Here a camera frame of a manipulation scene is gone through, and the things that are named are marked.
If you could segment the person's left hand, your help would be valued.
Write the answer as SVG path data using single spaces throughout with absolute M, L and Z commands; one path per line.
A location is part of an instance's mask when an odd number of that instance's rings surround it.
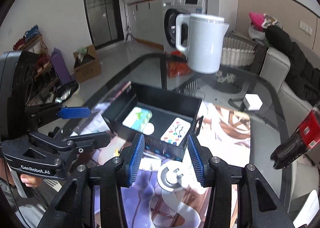
M 39 187 L 40 184 L 42 184 L 41 178 L 33 177 L 26 174 L 21 174 L 20 179 L 27 187 L 35 188 L 35 187 Z

